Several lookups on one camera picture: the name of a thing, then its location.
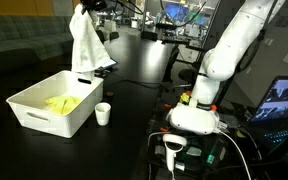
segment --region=computer monitor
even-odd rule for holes
[[[184,21],[188,8],[181,4],[167,2],[164,10],[173,20]]]
[[[273,80],[250,121],[284,119],[288,119],[288,76],[278,76]]]

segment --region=table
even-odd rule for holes
[[[0,179],[130,179],[158,89],[120,80],[161,82],[172,47],[136,36],[122,36],[105,47],[119,62],[115,75],[104,80],[104,93],[114,93],[110,125],[99,127],[93,113],[71,139],[20,127],[5,102],[42,79],[70,70],[71,56],[0,75]]]

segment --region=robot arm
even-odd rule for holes
[[[229,79],[243,54],[262,30],[274,0],[246,0],[214,49],[208,51],[199,69],[188,106],[178,104],[170,112],[170,123],[177,129],[206,135],[218,133],[219,117],[211,104],[221,81]],[[284,4],[278,0],[269,21]]]

